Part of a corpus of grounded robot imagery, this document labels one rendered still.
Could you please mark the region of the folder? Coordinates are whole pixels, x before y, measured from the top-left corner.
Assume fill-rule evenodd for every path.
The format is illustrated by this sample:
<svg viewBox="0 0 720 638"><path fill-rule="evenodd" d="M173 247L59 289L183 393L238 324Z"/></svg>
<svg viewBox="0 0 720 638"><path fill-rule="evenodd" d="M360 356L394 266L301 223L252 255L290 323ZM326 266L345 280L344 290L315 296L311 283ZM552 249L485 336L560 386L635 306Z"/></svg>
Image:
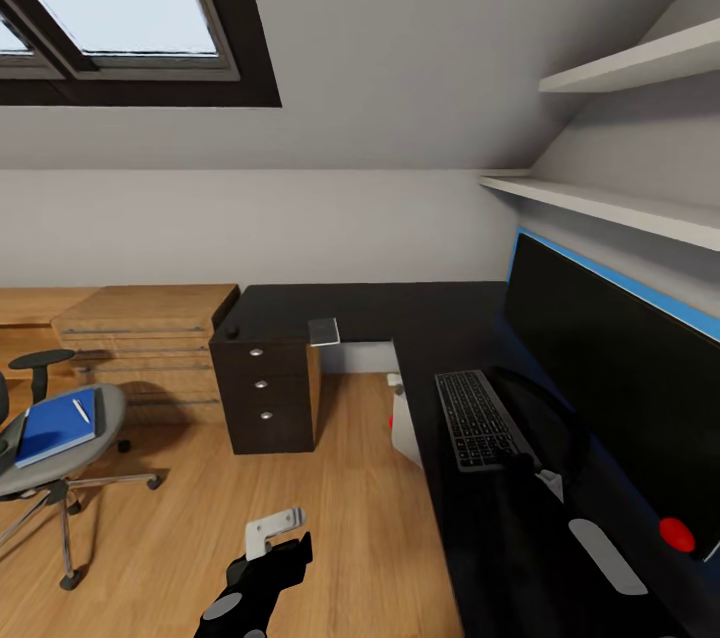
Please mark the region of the folder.
<svg viewBox="0 0 720 638"><path fill-rule="evenodd" d="M74 399L82 404L78 402L89 423ZM95 438L95 418L94 388L26 409L14 465L24 468Z"/></svg>

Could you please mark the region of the notebook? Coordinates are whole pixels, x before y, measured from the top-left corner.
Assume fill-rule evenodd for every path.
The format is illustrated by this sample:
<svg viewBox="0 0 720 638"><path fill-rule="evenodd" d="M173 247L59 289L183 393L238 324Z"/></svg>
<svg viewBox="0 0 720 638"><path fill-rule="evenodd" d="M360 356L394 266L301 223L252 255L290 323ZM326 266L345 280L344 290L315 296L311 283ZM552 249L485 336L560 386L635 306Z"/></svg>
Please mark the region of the notebook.
<svg viewBox="0 0 720 638"><path fill-rule="evenodd" d="M310 321L310 338L313 347L339 344L340 337L335 318L315 319Z"/></svg>

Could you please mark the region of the keyboard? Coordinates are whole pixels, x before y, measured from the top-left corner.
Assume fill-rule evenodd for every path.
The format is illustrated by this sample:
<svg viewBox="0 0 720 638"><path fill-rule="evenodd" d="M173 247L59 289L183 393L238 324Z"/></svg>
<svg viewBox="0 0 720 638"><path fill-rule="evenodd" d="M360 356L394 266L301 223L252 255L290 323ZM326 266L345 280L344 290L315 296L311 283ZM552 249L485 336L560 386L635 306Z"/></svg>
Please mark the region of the keyboard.
<svg viewBox="0 0 720 638"><path fill-rule="evenodd" d="M435 379L459 470L504 472L506 467L493 449L512 456L528 453L534 458L534 470L542 468L481 370L437 374Z"/></svg>

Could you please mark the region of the swivel chair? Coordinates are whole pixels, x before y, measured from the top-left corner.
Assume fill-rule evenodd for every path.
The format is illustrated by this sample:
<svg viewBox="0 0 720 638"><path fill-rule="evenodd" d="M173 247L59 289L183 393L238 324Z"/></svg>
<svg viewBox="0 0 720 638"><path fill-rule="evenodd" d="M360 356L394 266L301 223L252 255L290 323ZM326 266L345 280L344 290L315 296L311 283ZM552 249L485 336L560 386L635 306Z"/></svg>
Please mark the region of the swivel chair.
<svg viewBox="0 0 720 638"><path fill-rule="evenodd" d="M72 591L82 577L82 573L73 569L72 551L69 533L68 513L76 515L82 506L74 489L149 479L151 490L163 481L155 473L142 473L78 479L112 446L118 444L119 452L130 449L131 440L115 437L126 415L127 398L125 391L118 385L97 383L79 386L46 398L48 374L47 366L73 359L72 349L57 349L36 352L12 360L8 367L12 370L33 369L33 405L38 406L52 400L82 392L90 388L95 391L96 431L95 438L69 448L63 452L17 469L14 465L16 451L26 410L19 414L4 429L0 429L0 502L17 499L29 499L41 490L47 493L35 503L9 530L0 537L0 548L30 522L46 506L59 502L61 532L64 553L65 576L60 587ZM9 396L4 375L0 371L0 426L9 416Z"/></svg>

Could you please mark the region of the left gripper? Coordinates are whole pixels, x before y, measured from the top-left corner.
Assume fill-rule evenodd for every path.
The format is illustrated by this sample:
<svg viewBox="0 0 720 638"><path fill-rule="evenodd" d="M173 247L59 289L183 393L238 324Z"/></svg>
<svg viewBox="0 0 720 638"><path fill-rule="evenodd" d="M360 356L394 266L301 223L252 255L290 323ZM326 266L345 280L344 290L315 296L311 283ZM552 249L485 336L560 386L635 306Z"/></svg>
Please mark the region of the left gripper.
<svg viewBox="0 0 720 638"><path fill-rule="evenodd" d="M286 590L303 582L306 564L310 562L312 562L312 541L310 532L307 531L302 540L294 538L276 544L262 557L247 561L246 555L243 555L243 558L232 560L227 569L227 581L232 586L252 573L265 576L274 590L274 606L276 606L280 590Z"/></svg>

